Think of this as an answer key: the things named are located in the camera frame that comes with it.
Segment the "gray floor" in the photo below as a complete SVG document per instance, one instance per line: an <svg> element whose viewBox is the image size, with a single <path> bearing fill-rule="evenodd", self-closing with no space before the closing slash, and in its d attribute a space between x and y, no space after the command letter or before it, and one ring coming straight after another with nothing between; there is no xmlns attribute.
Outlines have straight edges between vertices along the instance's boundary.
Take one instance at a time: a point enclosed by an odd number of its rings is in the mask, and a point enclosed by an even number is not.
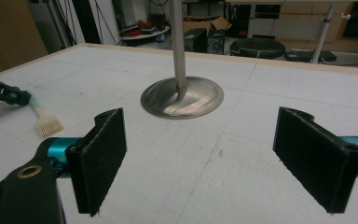
<svg viewBox="0 0 358 224"><path fill-rule="evenodd" d="M225 51L224 54L227 56L229 55L229 46L236 40L236 38L226 38L225 42ZM147 49L172 49L172 40L169 36L165 37L165 41L162 43L148 43L144 44L142 46L139 46L140 48L147 48ZM331 65L338 65L338 66L349 66L349 67L358 67L358 53L347 53L347 52L332 52L337 56L337 59L332 62L327 62L327 64ZM275 60L281 60L286 61L284 56L281 56Z"/></svg>

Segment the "circular metal base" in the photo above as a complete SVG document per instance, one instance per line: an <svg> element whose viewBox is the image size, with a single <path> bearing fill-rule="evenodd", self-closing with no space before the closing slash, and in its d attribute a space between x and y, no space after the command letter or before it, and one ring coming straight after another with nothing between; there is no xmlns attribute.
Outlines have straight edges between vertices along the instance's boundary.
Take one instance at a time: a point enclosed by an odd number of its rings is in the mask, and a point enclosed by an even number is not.
<svg viewBox="0 0 358 224"><path fill-rule="evenodd" d="M219 85L202 77L187 77L187 86L176 88L175 78L156 82L141 97L144 109L164 119L190 119L207 114L223 102Z"/></svg>

